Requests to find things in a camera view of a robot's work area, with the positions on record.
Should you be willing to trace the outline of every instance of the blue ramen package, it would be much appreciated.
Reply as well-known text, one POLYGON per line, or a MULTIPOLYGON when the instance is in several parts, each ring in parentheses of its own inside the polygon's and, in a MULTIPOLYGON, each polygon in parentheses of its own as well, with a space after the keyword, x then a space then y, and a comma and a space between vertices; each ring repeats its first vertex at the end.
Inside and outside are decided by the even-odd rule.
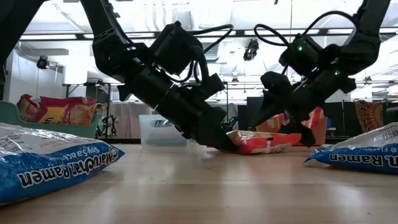
POLYGON ((398 123, 334 146, 315 149, 305 164, 312 166, 316 161, 349 169, 398 174, 398 123))
POLYGON ((96 139, 0 123, 0 205, 83 182, 123 155, 96 139))

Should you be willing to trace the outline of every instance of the wooden tabletop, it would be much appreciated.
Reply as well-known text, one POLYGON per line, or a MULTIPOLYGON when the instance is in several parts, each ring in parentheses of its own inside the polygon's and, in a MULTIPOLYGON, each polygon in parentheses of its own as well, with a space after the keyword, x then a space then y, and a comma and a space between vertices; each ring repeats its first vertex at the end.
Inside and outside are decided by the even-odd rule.
POLYGON ((0 208, 0 223, 397 223, 398 177, 308 168, 303 148, 237 156, 141 149, 92 179, 0 208))

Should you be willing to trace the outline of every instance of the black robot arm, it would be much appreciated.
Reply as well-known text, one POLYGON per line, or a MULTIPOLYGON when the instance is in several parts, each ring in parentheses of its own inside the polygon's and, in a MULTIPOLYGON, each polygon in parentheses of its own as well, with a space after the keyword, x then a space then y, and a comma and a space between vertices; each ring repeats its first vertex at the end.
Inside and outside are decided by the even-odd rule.
MULTIPOLYGON (((257 116, 252 120, 252 127, 261 124, 275 114, 285 113, 290 121, 282 126, 283 133, 302 133, 302 143, 313 144, 315 138, 311 130, 301 124, 309 119, 309 113, 317 106, 323 106, 325 100, 338 90, 349 93, 356 88, 355 80, 350 75, 357 74, 372 65, 378 58, 380 49, 379 30, 389 7, 390 0, 365 0, 354 16, 332 11, 320 16, 303 34, 295 37, 292 43, 284 39, 287 50, 280 56, 279 63, 285 68, 292 67, 303 77, 301 82, 291 85, 288 78, 276 72, 267 72, 261 77, 264 84, 264 101, 257 116), (329 45, 324 49, 307 32, 322 17, 339 14, 355 24, 355 32, 348 44, 329 45)), ((271 29, 262 24, 255 27, 271 29)))
MULTIPOLYGON (((43 2, 15 0, 14 4, 7 5, 6 16, 0 17, 0 29, 8 38, 0 43, 0 62, 5 61, 43 2)), ((118 86, 121 100, 133 94, 171 121, 187 139, 226 151, 237 149, 221 127, 226 112, 205 102, 223 90, 224 84, 217 74, 209 76, 204 55, 206 49, 203 50, 196 37, 176 22, 167 25, 148 48, 133 43, 126 36, 108 0, 80 2, 94 34, 96 66, 101 72, 125 83, 118 86), (194 61, 201 69, 200 83, 188 86, 172 82, 167 73, 179 75, 190 63, 192 72, 196 66, 194 61)))

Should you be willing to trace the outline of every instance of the clear plastic bin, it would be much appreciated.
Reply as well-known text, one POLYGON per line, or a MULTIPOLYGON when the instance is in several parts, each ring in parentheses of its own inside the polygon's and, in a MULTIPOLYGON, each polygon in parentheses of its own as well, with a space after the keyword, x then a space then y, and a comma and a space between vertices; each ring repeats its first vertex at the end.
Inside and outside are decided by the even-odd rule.
POLYGON ((142 146, 187 146, 174 125, 157 114, 139 115, 142 146))

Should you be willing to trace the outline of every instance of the green bin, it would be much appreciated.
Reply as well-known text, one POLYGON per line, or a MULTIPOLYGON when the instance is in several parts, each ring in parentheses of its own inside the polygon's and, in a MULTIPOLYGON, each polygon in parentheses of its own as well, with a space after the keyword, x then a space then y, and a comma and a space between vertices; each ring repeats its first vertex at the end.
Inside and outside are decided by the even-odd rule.
POLYGON ((74 134, 84 138, 95 138, 95 132, 100 117, 101 115, 99 113, 94 114, 89 126, 28 123, 20 119, 19 110, 15 104, 6 101, 0 101, 0 123, 18 125, 24 128, 58 131, 61 133, 74 134))

